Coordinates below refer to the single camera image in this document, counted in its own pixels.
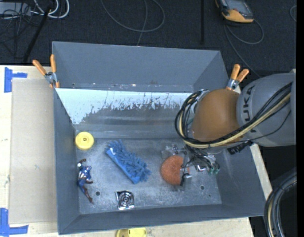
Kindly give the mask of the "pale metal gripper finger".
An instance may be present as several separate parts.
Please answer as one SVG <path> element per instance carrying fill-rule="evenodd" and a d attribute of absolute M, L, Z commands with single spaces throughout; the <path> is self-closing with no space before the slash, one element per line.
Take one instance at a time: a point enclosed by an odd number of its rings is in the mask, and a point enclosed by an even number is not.
<path fill-rule="evenodd" d="M 165 146 L 165 149 L 162 151 L 162 159 L 166 160 L 171 156 L 182 157 L 184 154 L 184 148 L 179 148 L 176 144 L 172 146 Z"/>
<path fill-rule="evenodd" d="M 192 181 L 192 175 L 187 169 L 181 169 L 181 176 L 180 176 L 180 187 L 183 190 L 189 190 L 191 188 L 191 181 Z"/>

